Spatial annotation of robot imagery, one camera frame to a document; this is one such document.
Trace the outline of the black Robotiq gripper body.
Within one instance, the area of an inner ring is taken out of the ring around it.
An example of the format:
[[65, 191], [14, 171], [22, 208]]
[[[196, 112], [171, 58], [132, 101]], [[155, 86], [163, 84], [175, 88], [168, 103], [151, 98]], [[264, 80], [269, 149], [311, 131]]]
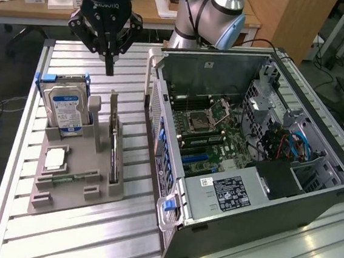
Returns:
[[132, 13], [130, 0], [82, 0], [80, 9], [92, 29], [103, 28], [111, 51], [112, 33], [119, 31]]

